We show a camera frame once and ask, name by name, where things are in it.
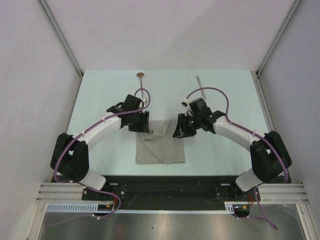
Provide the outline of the grey cloth napkin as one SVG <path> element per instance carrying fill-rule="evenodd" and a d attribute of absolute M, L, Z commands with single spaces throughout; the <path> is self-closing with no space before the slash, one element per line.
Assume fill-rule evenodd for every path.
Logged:
<path fill-rule="evenodd" d="M 150 121 L 149 132 L 136 135 L 136 164 L 173 165 L 185 163 L 183 140 L 173 138 L 177 123 L 176 119 Z"/>

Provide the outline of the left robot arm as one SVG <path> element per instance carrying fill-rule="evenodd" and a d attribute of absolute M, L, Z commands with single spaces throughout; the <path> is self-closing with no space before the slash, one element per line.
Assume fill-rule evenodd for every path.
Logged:
<path fill-rule="evenodd" d="M 148 133 L 150 113 L 146 108 L 149 103 L 146 98 L 129 94 L 123 102 L 108 108 L 105 115 L 87 129 L 75 135 L 60 134 L 50 162 L 54 180 L 58 180 L 59 173 L 69 181 L 93 189 L 98 199 L 107 199 L 111 188 L 105 177 L 90 168 L 89 153 L 101 140 L 123 127 L 128 127 L 130 132 Z"/>

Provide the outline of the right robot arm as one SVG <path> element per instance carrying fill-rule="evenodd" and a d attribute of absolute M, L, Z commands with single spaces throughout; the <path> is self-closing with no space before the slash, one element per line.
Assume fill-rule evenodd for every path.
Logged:
<path fill-rule="evenodd" d="M 225 137 L 250 153 L 251 168 L 239 175 L 230 188 L 235 200 L 242 201 L 249 190 L 270 183 L 281 173 L 286 179 L 289 177 L 288 168 L 292 165 L 292 159 L 278 132 L 272 130 L 264 133 L 243 127 L 232 122 L 225 112 L 211 111 L 201 97 L 193 101 L 185 99 L 181 104 L 185 112 L 178 115 L 173 138 L 193 137 L 202 129 Z"/>

